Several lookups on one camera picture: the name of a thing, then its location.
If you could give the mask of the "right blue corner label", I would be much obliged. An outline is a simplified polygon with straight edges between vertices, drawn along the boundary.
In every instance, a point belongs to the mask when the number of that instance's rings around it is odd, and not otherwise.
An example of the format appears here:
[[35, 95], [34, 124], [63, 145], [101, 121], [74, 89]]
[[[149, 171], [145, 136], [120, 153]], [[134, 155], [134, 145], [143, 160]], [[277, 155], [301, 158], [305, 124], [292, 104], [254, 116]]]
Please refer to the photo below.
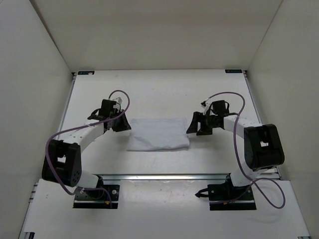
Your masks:
[[226, 74], [242, 74], [240, 69], [225, 69]]

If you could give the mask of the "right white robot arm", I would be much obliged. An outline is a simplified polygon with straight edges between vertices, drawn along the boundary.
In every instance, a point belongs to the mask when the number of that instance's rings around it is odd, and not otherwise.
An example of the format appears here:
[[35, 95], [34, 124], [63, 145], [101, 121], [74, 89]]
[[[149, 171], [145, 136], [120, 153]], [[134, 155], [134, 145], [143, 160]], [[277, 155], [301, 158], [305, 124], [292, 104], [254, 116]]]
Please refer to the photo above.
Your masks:
[[214, 128], [221, 128], [244, 140], [244, 161], [229, 175], [230, 183], [223, 187], [225, 197], [236, 199], [241, 194], [241, 187], [284, 163], [285, 155], [275, 125], [239, 117], [229, 111], [229, 103], [225, 100], [214, 101], [210, 105], [203, 102], [202, 107], [204, 112], [193, 113], [187, 134], [212, 135]]

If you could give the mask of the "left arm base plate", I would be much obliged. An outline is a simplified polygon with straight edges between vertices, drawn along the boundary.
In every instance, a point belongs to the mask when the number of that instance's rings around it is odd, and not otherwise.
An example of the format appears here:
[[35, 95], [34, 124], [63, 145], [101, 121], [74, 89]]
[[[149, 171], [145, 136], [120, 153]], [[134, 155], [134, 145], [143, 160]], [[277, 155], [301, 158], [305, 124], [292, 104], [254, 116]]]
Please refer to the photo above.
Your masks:
[[99, 182], [98, 188], [103, 190], [77, 192], [74, 196], [73, 208], [75, 209], [110, 209], [115, 210], [119, 205], [120, 181]]

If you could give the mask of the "left blue corner label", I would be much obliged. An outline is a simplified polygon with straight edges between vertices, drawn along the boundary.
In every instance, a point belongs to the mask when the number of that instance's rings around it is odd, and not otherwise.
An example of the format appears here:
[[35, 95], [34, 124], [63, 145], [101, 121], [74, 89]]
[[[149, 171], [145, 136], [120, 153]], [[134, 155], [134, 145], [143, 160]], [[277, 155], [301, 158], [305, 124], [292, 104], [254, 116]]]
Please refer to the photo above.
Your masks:
[[95, 71], [78, 71], [77, 75], [94, 75]]

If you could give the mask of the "blue corner label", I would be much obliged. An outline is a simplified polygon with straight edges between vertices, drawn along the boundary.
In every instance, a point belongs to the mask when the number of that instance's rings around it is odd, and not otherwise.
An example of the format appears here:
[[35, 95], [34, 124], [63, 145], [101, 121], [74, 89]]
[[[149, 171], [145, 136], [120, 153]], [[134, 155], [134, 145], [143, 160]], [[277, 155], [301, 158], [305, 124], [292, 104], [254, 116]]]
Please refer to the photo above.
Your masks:
[[77, 75], [94, 75], [95, 71], [78, 71]]
[[240, 69], [225, 69], [226, 74], [242, 74]]

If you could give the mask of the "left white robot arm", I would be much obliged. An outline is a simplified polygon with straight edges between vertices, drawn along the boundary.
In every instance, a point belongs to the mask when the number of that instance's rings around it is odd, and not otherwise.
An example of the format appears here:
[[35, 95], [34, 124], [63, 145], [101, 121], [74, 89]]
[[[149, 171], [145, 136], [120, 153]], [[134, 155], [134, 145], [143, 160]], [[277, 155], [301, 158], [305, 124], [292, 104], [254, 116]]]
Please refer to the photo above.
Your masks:
[[104, 194], [101, 177], [82, 170], [82, 153], [109, 130], [122, 132], [131, 129], [121, 104], [120, 97], [102, 100], [101, 107], [91, 113], [83, 127], [69, 131], [65, 139], [51, 139], [42, 179], [68, 187], [84, 188], [92, 198], [101, 197]]

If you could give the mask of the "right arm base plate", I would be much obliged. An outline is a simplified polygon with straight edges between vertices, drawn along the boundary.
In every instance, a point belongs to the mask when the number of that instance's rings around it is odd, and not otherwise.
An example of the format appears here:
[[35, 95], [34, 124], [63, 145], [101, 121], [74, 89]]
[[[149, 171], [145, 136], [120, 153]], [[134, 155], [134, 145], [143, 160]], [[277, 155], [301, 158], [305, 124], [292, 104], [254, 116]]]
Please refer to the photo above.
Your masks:
[[233, 187], [223, 184], [208, 184], [211, 211], [253, 211], [256, 204], [252, 189], [248, 186]]

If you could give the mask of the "white skirt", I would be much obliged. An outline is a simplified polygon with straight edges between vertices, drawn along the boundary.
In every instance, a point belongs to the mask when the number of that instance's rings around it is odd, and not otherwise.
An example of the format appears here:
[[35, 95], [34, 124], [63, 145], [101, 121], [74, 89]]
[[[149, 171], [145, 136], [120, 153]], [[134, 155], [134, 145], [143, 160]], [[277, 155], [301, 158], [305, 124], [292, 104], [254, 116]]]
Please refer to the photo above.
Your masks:
[[177, 151], [188, 149], [186, 118], [132, 119], [127, 151]]

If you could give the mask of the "aluminium front rail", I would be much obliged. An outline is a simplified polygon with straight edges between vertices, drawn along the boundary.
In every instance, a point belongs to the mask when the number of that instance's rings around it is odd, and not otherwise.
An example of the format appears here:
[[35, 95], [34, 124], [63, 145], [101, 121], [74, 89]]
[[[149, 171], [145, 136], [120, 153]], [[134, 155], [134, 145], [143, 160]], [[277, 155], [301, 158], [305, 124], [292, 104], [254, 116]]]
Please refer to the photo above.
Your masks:
[[226, 174], [102, 174], [101, 177], [108, 181], [118, 180], [224, 180]]

